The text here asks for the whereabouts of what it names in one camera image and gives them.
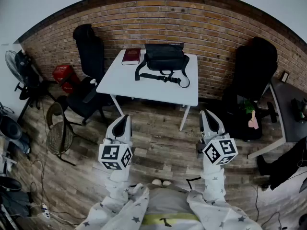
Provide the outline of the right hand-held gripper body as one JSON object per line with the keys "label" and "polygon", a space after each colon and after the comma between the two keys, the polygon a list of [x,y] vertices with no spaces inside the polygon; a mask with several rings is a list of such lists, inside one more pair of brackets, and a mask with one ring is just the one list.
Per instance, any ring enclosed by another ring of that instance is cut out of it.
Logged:
{"label": "right hand-held gripper body", "polygon": [[224,165],[237,155],[235,140],[228,133],[204,137],[196,144],[197,158],[206,158],[212,165]]}

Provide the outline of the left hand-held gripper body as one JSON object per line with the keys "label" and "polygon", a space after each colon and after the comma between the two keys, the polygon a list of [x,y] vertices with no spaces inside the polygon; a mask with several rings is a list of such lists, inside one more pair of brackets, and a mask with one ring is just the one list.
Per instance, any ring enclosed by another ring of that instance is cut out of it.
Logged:
{"label": "left hand-held gripper body", "polygon": [[107,170],[124,170],[131,158],[132,151],[129,144],[105,138],[99,145],[98,161]]}

